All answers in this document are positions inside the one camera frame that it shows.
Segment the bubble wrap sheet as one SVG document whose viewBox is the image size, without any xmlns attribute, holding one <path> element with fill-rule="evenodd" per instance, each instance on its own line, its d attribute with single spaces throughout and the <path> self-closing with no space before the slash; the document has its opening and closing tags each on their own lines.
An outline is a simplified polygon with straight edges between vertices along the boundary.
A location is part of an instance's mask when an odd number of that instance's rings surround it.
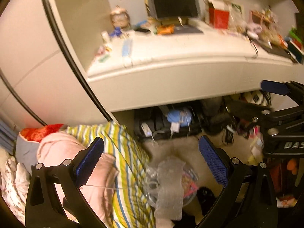
<svg viewBox="0 0 304 228">
<path fill-rule="evenodd" d="M 181 220 L 183 188 L 181 178 L 185 162 L 177 157 L 167 157 L 159 163 L 157 181 L 159 183 L 155 217 L 159 219 Z"/>
</svg>

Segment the pink cartoon snack bag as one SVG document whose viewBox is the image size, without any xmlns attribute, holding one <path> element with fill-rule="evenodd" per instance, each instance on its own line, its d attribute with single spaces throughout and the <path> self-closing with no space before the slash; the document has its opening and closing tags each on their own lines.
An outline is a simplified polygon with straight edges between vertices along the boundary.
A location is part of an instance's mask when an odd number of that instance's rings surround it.
<svg viewBox="0 0 304 228">
<path fill-rule="evenodd" d="M 198 177 L 196 173 L 190 168 L 183 168 L 183 174 L 181 178 L 181 185 L 183 188 L 183 198 L 189 199 L 195 195 L 198 191 Z"/>
</svg>

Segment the clear trash bin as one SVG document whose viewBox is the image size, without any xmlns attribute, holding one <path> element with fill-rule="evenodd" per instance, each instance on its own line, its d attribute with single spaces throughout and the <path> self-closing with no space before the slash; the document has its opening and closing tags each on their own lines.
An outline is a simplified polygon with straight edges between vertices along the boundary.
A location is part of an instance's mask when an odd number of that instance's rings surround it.
<svg viewBox="0 0 304 228">
<path fill-rule="evenodd" d="M 176 162 L 166 169 L 168 165 L 165 162 L 160 167 L 146 169 L 144 195 L 154 208 L 166 201 L 184 207 L 192 202 L 199 189 L 198 176 L 188 164 Z"/>
</svg>

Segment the black notebook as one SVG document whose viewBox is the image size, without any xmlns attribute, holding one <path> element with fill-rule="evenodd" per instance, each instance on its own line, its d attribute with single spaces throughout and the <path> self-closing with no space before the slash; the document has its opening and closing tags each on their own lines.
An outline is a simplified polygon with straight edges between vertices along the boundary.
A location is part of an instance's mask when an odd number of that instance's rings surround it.
<svg viewBox="0 0 304 228">
<path fill-rule="evenodd" d="M 281 48 L 280 46 L 276 46 L 276 45 L 272 45 L 272 47 L 268 47 L 265 45 L 260 45 L 260 47 L 262 49 L 264 49 L 266 52 L 268 52 L 269 54 L 273 54 L 276 56 L 281 56 L 284 58 L 288 58 L 290 60 L 292 60 L 294 63 L 296 63 L 297 61 L 294 59 L 294 57 L 292 57 L 292 55 L 289 53 L 288 50 Z"/>
</svg>

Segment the green box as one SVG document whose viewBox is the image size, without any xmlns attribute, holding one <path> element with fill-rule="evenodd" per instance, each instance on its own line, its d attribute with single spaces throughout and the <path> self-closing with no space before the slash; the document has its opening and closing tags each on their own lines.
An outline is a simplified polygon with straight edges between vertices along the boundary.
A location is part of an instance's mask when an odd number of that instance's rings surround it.
<svg viewBox="0 0 304 228">
<path fill-rule="evenodd" d="M 289 31 L 289 37 L 292 39 L 292 42 L 299 47 L 301 50 L 303 49 L 303 39 L 301 38 L 299 32 L 295 27 L 292 27 Z"/>
</svg>

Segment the bag of nuts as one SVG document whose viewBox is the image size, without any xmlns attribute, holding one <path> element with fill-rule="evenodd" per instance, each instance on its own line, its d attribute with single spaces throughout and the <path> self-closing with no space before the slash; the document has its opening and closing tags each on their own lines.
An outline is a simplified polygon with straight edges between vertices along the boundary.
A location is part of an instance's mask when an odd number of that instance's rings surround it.
<svg viewBox="0 0 304 228">
<path fill-rule="evenodd" d="M 265 29 L 259 33 L 259 39 L 266 43 L 268 46 L 278 46 L 285 47 L 285 44 L 282 42 L 281 36 L 275 30 Z"/>
</svg>

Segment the pink pillow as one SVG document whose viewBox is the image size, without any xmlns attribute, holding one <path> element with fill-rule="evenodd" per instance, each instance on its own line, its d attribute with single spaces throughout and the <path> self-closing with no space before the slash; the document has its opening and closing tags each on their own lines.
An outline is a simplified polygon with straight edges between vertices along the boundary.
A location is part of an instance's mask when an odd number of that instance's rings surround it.
<svg viewBox="0 0 304 228">
<path fill-rule="evenodd" d="M 115 157 L 104 153 L 104 141 L 96 137 L 85 147 L 72 135 L 56 132 L 47 135 L 38 147 L 37 160 L 46 167 L 72 160 L 72 176 L 81 194 L 106 227 L 113 227 L 115 178 L 119 171 Z"/>
</svg>

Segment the white computer mouse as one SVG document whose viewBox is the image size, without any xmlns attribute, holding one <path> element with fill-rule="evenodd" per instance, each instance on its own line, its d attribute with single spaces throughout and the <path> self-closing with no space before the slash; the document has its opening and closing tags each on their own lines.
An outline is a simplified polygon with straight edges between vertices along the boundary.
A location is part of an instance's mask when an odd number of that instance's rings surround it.
<svg viewBox="0 0 304 228">
<path fill-rule="evenodd" d="M 251 40 L 258 40 L 259 39 L 259 36 L 252 32 L 252 31 L 247 31 L 247 36 L 251 39 Z"/>
</svg>

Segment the red orange cloth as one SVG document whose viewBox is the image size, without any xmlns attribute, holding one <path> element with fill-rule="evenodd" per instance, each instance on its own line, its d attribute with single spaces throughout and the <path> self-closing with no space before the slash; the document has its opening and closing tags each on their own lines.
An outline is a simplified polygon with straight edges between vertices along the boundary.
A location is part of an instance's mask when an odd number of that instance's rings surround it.
<svg viewBox="0 0 304 228">
<path fill-rule="evenodd" d="M 56 133 L 64 127 L 63 123 L 46 125 L 41 128 L 25 128 L 19 134 L 27 141 L 41 142 L 49 134 Z"/>
</svg>

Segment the framed picture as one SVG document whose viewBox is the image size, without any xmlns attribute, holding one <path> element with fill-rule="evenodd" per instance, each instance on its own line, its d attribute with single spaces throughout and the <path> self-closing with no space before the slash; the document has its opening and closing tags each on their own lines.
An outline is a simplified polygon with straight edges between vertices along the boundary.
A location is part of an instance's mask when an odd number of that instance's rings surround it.
<svg viewBox="0 0 304 228">
<path fill-rule="evenodd" d="M 238 13 L 244 17 L 245 16 L 245 10 L 244 6 L 236 3 L 231 3 L 231 8 L 233 11 L 238 11 Z"/>
</svg>

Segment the white power strip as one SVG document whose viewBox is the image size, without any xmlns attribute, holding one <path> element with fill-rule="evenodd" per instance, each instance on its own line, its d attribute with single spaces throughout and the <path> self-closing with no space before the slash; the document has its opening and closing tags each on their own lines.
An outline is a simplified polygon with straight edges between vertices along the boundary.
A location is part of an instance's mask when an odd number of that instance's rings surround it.
<svg viewBox="0 0 304 228">
<path fill-rule="evenodd" d="M 152 137 L 153 133 L 147 123 L 141 123 L 141 128 L 146 137 Z"/>
</svg>

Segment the torn white red box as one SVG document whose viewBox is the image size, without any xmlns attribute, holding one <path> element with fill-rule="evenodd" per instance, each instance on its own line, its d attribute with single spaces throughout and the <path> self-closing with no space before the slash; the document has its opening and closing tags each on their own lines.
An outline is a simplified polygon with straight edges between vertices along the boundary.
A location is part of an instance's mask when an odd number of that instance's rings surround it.
<svg viewBox="0 0 304 228">
<path fill-rule="evenodd" d="M 204 0 L 205 22 L 216 29 L 227 29 L 233 0 Z"/>
</svg>

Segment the white desk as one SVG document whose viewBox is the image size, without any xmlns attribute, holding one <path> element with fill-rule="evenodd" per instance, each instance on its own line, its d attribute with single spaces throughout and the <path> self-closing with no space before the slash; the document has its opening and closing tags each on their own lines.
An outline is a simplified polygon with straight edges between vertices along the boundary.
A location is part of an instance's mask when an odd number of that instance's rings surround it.
<svg viewBox="0 0 304 228">
<path fill-rule="evenodd" d="M 87 82 L 110 112 L 254 91 L 263 80 L 290 81 L 301 65 L 269 54 L 246 38 L 218 30 L 144 35 L 133 32 L 132 52 L 124 40 L 86 71 Z"/>
</svg>

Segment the blue face mask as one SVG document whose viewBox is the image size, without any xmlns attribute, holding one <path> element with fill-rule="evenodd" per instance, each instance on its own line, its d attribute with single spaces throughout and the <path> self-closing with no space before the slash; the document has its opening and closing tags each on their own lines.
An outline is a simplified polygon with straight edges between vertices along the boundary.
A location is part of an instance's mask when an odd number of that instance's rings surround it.
<svg viewBox="0 0 304 228">
<path fill-rule="evenodd" d="M 128 38 L 124 40 L 122 45 L 122 57 L 129 57 L 132 52 L 133 39 Z"/>
</svg>

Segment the round head figurine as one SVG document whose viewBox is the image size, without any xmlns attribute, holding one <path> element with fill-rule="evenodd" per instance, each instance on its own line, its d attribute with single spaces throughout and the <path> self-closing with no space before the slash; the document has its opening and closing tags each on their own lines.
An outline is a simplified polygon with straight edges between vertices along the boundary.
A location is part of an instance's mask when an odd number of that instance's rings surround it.
<svg viewBox="0 0 304 228">
<path fill-rule="evenodd" d="M 114 28 L 130 29 L 130 16 L 125 8 L 116 5 L 110 13 L 110 20 Z"/>
</svg>

